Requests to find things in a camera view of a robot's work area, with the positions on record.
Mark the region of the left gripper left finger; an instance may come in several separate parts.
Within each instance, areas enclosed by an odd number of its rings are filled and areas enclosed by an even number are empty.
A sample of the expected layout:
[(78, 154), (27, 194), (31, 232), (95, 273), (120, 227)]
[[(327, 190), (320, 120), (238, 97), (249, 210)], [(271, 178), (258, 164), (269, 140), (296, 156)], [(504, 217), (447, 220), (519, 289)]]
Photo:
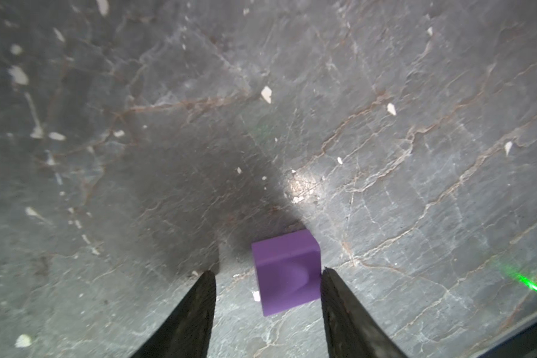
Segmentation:
[(207, 270), (132, 357), (206, 357), (215, 307), (216, 278)]

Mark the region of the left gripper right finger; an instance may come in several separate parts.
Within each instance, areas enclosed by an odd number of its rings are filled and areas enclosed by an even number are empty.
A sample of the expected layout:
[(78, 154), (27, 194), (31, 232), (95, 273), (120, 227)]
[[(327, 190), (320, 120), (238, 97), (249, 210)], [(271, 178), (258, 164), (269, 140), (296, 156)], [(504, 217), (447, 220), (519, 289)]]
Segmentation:
[(330, 357), (406, 356), (334, 269), (325, 268), (323, 271), (320, 292)]

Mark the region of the purple cube block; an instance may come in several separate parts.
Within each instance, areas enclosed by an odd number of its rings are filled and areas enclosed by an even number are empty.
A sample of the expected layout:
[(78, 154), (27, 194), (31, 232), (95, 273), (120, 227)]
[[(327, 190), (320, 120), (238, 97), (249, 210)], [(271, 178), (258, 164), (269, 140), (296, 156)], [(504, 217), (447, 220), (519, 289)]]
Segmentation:
[(264, 316), (319, 300), (322, 257), (307, 229), (251, 245)]

